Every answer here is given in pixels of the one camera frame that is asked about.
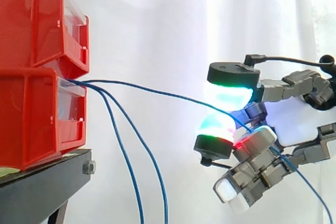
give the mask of transparent drawer front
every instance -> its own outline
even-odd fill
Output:
[[[62,121],[83,121],[83,98],[85,89],[59,78],[58,119]]]
[[[67,32],[80,44],[80,27],[86,25],[86,18],[74,0],[64,0],[64,16]]]

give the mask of green light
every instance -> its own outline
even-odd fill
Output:
[[[197,134],[220,137],[233,142],[235,131],[236,124],[230,116],[215,112],[205,118]]]
[[[222,110],[241,110],[252,97],[253,90],[208,84],[206,96],[210,103]]]
[[[227,112],[241,110],[252,97],[253,90],[247,88],[224,87],[208,83],[207,100],[213,106]],[[234,141],[235,121],[228,115],[215,112],[208,115],[198,129],[198,135],[220,137]]]

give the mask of black cylinder cap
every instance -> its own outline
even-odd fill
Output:
[[[255,90],[259,76],[259,70],[243,68],[239,62],[215,62],[210,64],[207,80],[219,86]]]
[[[200,152],[202,157],[216,159],[229,159],[233,143],[220,137],[198,135],[194,150]]]

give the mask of white curtain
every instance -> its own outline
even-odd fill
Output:
[[[202,100],[212,61],[243,61],[250,53],[315,61],[336,49],[336,0],[77,1],[90,17],[91,71],[85,79],[129,81]],[[283,62],[258,67],[262,78],[274,79],[303,69]],[[322,205],[296,174],[267,191],[247,212],[233,213],[212,191],[225,171],[201,166],[193,151],[204,108],[131,88],[104,87],[128,111],[157,158],[170,223],[328,223]],[[154,168],[126,120],[115,111],[138,179],[146,223],[163,223]],[[89,92],[86,147],[93,149],[97,173],[70,200],[66,224],[139,223],[127,167],[106,108],[94,92]],[[331,209],[336,209],[335,162],[300,168]]]

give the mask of red light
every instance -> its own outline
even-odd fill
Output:
[[[243,138],[243,139],[240,140],[239,142],[235,143],[235,144],[233,145],[234,149],[239,149],[239,148],[241,148],[242,145],[243,145],[246,141],[248,141],[248,140],[249,140],[249,136],[246,137],[246,138]]]

